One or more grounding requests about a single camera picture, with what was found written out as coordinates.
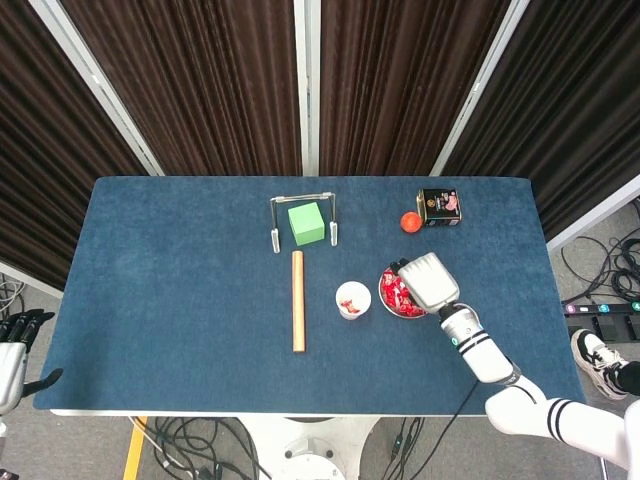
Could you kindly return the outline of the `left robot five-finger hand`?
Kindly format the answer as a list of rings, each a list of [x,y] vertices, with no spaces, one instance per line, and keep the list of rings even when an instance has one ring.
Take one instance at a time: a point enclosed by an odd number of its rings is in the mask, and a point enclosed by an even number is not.
[[[23,398],[54,385],[64,370],[56,368],[44,379],[25,382],[29,354],[41,327],[54,312],[31,309],[1,321],[1,416],[14,410]]]

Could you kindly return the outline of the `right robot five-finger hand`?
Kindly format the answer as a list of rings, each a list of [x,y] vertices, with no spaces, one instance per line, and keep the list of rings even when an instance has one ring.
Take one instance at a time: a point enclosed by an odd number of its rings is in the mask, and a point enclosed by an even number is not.
[[[458,283],[434,252],[412,261],[402,258],[390,264],[413,299],[413,302],[429,313],[437,313],[444,306],[459,299]]]

